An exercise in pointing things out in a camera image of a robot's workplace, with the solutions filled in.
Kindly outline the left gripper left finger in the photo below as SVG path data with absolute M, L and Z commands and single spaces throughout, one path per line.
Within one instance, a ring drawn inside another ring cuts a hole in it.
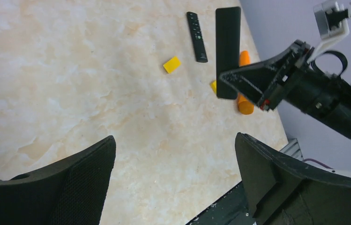
M 115 157 L 110 135 L 60 161 L 0 180 L 0 225 L 98 225 Z

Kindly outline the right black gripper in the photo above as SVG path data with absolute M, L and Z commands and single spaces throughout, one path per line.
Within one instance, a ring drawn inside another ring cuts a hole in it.
M 306 65 L 312 47 L 294 41 L 280 54 L 220 74 L 220 80 L 263 111 L 274 110 L 296 85 L 292 75 Z

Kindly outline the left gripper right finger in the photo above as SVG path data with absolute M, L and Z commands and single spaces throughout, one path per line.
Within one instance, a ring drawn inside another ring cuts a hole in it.
M 238 133 L 235 152 L 249 211 L 259 225 L 351 225 L 351 178 Z

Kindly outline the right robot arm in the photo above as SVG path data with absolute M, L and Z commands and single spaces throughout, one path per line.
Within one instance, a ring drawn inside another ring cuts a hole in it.
M 351 139 L 351 84 L 308 62 L 313 50 L 296 40 L 268 60 L 223 71 L 217 79 L 225 91 L 236 91 L 263 111 L 286 101 Z

